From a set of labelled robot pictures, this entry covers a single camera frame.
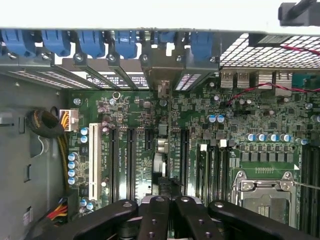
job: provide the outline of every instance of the motherboard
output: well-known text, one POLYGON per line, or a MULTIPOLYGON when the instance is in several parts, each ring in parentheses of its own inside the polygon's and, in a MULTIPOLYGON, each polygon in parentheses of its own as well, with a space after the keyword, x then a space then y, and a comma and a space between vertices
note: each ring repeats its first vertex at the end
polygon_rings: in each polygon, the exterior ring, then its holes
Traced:
POLYGON ((226 200, 298 228, 301 188, 293 182, 301 182, 303 146, 320 132, 320 97, 255 89, 233 99, 240 92, 211 82, 166 99, 72 91, 79 131, 69 134, 69 183, 80 214, 120 199, 141 203, 159 193, 163 176, 204 205, 226 200))

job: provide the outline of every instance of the power connector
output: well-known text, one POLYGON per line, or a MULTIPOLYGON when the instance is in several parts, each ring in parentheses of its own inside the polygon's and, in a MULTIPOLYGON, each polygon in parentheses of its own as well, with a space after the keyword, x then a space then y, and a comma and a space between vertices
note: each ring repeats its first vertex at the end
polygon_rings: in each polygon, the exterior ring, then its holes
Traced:
POLYGON ((60 119, 67 113, 67 119, 65 120, 64 131, 65 132, 76 132, 79 129, 79 111, 70 109, 61 109, 59 111, 60 119))

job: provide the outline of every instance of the green circuit board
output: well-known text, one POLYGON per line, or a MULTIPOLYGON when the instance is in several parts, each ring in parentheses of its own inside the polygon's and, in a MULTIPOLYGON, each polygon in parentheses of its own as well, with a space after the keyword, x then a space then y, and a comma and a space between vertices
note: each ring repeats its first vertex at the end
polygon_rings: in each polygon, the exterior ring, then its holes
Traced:
MULTIPOLYGON (((200 145, 206 145, 208 156, 215 155, 222 158, 221 166, 227 163, 224 166, 226 172, 221 172, 223 178, 220 179, 226 183, 224 191, 220 189, 220 192, 214 193, 209 185, 204 186, 210 189, 204 203, 217 197, 230 201, 233 182, 239 171, 244 171, 248 179, 255 180, 278 180, 284 173, 291 172, 294 180, 300 182, 302 146, 295 140, 306 139, 310 133, 320 131, 320 126, 311 121, 311 116, 320 112, 320 97, 312 93, 292 93, 287 96, 288 102, 282 102, 283 97, 275 97, 272 90, 263 92, 258 90, 242 95, 232 105, 226 105, 225 103, 239 91, 204 87, 192 93, 174 92, 169 97, 168 105, 160 106, 157 93, 149 91, 121 91, 116 103, 112 105, 110 99, 113 98, 114 91, 77 90, 70 94, 69 107, 79 111, 79 129, 88 127, 89 123, 101 123, 105 119, 110 124, 110 130, 102 132, 101 181, 113 177, 110 171, 111 132, 112 129, 117 130, 117 199, 128 197, 127 155, 130 129, 135 131, 135 150, 132 153, 135 155, 135 175, 132 177, 135 181, 134 199, 139 203, 144 196, 157 194, 158 189, 153 179, 153 157, 157 151, 158 125, 168 121, 170 121, 168 176, 181 180, 183 194, 203 197, 199 193, 199 185, 204 185, 205 179, 199 180, 199 158, 202 157, 200 145), (81 105, 75 105, 74 99, 80 99, 81 105), (306 103, 312 103, 312 108, 307 109, 306 103), (99 112, 101 108, 105 110, 103 113, 99 112), (266 115, 265 113, 270 110, 274 111, 274 114, 266 115), (221 115, 224 121, 211 123, 208 121, 209 115, 221 115), (147 130, 151 131, 153 136, 152 143, 148 146, 147 130), (267 138, 265 141, 249 141, 248 134, 254 136, 288 134, 291 140, 271 141, 267 138), (227 154, 223 151, 217 153, 221 140, 233 141, 232 146, 228 147, 227 154)), ((88 186, 89 158, 87 154, 81 153, 85 152, 83 151, 85 144, 81 143, 80 139, 79 132, 69 134, 69 152, 77 152, 80 155, 78 182, 72 187, 79 188, 80 193, 83 193, 88 186)), ((207 162, 201 168, 202 175, 203 171, 206 171, 206 182, 210 182, 211 187, 215 184, 214 179, 217 175, 213 168, 214 164, 214 161, 207 162)), ((96 208, 109 204, 112 201, 110 197, 112 194, 114 192, 109 185, 102 187, 101 198, 97 201, 96 208)), ((297 202, 296 226, 298 226, 300 212, 298 187, 294 198, 297 202)))

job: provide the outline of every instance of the gray metal panel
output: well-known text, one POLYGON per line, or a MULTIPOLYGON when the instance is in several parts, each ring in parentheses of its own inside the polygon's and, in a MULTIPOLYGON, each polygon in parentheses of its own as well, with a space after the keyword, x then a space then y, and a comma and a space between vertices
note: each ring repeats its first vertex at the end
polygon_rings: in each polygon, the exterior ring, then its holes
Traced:
POLYGON ((19 134, 19 118, 23 121, 28 110, 52 106, 62 107, 63 93, 57 90, 0 78, 0 111, 11 112, 14 126, 0 127, 0 240, 24 238, 29 228, 51 208, 63 194, 63 174, 57 143, 49 139, 49 150, 30 158, 30 131, 19 134), (30 179, 24 171, 31 164, 30 179), (24 226, 24 214, 33 209, 33 222, 24 226))

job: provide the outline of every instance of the white pci slot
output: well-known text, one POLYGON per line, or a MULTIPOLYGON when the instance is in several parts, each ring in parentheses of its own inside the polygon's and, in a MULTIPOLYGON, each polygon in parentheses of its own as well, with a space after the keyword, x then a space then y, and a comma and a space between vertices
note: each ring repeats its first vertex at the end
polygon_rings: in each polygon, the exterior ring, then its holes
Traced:
POLYGON ((101 196, 101 123, 89 124, 89 200, 101 196))

